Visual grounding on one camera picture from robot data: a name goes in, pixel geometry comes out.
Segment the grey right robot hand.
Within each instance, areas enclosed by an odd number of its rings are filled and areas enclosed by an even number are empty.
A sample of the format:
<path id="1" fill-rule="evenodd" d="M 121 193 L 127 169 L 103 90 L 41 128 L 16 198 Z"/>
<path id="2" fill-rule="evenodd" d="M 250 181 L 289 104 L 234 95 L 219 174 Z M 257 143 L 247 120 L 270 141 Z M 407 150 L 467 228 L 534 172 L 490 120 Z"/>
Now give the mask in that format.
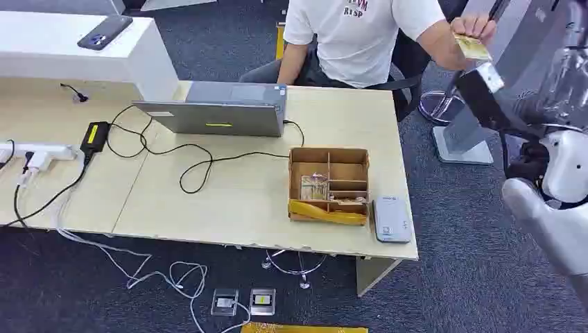
<path id="1" fill-rule="evenodd" d="M 492 63 L 463 74 L 456 88 L 482 127 L 529 141 L 544 136 L 537 94 L 513 94 Z"/>

